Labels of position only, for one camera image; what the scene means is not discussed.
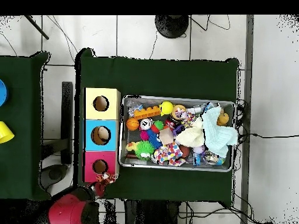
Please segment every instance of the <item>pink box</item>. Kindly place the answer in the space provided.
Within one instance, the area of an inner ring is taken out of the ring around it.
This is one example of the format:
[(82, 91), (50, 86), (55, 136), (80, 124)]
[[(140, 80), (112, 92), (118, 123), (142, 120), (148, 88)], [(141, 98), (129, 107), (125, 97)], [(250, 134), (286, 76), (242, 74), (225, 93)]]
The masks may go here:
[(97, 173), (93, 170), (93, 163), (97, 160), (103, 160), (108, 166), (107, 173), (116, 173), (116, 151), (87, 151), (85, 152), (85, 182), (96, 181)]

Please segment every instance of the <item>yellow cone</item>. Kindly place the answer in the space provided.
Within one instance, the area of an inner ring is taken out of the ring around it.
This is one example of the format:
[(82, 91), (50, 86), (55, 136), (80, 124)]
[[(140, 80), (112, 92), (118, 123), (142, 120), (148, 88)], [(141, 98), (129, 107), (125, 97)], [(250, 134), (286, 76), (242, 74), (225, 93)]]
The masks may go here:
[(8, 142), (15, 135), (11, 132), (11, 130), (6, 126), (6, 124), (0, 121), (0, 144), (4, 142)]

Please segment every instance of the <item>yellow box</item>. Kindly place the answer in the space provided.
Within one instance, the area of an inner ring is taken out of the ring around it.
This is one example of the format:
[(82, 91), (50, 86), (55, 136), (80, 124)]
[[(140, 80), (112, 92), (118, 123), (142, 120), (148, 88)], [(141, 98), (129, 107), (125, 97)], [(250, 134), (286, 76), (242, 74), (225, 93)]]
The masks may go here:
[(88, 120), (118, 120), (120, 92), (117, 89), (85, 88), (85, 116)]

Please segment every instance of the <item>light blue cloth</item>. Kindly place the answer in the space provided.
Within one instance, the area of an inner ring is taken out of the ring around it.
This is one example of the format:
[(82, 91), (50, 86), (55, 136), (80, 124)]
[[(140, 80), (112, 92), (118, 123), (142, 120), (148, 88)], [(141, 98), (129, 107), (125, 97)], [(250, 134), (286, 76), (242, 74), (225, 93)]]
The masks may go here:
[(217, 119), (220, 115), (221, 107), (207, 110), (203, 115), (203, 129), (206, 137), (205, 145), (209, 151), (222, 157), (227, 157), (227, 145), (236, 145), (238, 132), (232, 127), (218, 126)]

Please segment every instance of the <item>dark green cloth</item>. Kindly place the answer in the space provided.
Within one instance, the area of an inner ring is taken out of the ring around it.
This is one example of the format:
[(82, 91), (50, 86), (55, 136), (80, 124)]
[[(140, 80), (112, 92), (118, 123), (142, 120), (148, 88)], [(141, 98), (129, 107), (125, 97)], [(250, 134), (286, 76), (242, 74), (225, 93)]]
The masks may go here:
[(39, 185), (41, 159), (41, 68), (47, 52), (31, 57), (0, 56), (0, 79), (9, 98), (0, 107), (0, 121), (15, 134), (0, 144), (0, 198), (46, 200)]
[[(83, 88), (116, 88), (121, 96), (231, 102), (235, 102), (237, 97), (238, 60), (235, 58), (227, 62), (97, 58), (92, 56), (90, 49), (83, 49), (77, 56), (77, 63), (76, 93), (80, 93), (79, 183), (82, 183)], [(119, 175), (115, 183), (106, 187), (107, 198), (222, 201), (227, 206), (231, 205), (232, 171), (220, 173), (121, 167)]]

